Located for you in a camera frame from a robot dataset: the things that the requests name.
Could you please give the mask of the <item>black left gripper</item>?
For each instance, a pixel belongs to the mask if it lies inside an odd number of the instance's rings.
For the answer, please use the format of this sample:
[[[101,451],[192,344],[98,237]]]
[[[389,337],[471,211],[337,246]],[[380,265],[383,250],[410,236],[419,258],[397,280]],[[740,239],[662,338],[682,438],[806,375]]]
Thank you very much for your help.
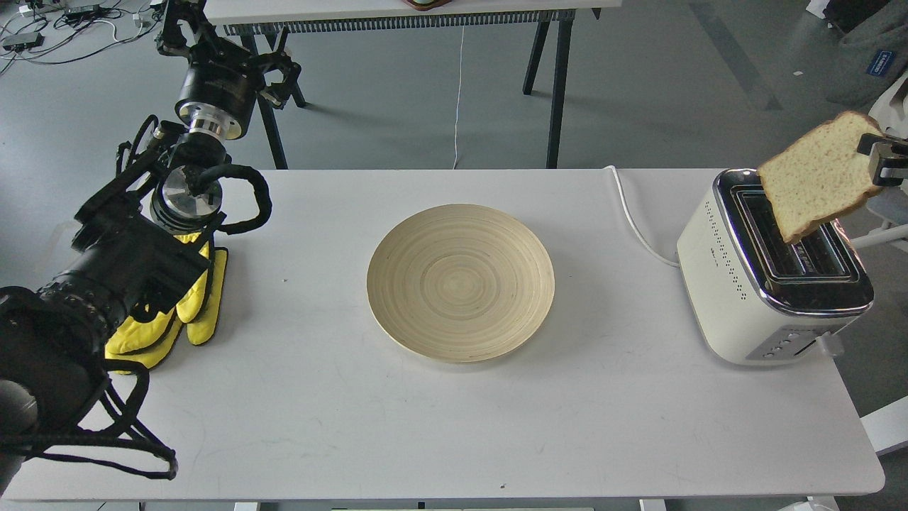
[[[247,135],[259,101],[281,109],[298,90],[301,65],[285,50],[289,29],[277,46],[258,54],[225,38],[214,42],[214,27],[204,14],[206,1],[162,1],[162,27],[155,38],[160,55],[189,58],[175,112],[191,133],[214,138]],[[189,27],[194,42],[187,43]]]

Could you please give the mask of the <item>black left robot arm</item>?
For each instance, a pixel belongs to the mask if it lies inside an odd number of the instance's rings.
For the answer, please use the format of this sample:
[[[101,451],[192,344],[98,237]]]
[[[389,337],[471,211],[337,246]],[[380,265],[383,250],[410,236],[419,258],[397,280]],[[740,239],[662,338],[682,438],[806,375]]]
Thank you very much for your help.
[[[36,291],[2,288],[2,486],[26,461],[88,463],[56,447],[127,449],[166,463],[162,471],[107,466],[171,480],[175,451],[139,420],[149,371],[110,360],[104,347],[127,319],[147,323],[175,310],[213,258],[202,249],[216,232],[238,235],[272,214],[265,178],[231,162],[224,143],[243,137],[255,108],[301,101],[301,68],[283,28],[267,54],[221,38],[204,1],[166,1],[155,42],[188,62],[176,123],[149,116],[142,152],[118,152],[116,176],[75,214],[78,258]]]

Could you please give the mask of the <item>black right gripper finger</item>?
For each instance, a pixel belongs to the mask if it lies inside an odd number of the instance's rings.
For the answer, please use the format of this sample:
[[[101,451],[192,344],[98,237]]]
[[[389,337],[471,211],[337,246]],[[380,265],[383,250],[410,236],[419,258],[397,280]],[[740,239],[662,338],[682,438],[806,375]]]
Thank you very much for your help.
[[[904,138],[864,133],[860,136],[857,152],[878,155],[879,158],[907,158],[907,141]]]
[[[906,145],[872,145],[870,172],[876,187],[899,187],[907,177]]]

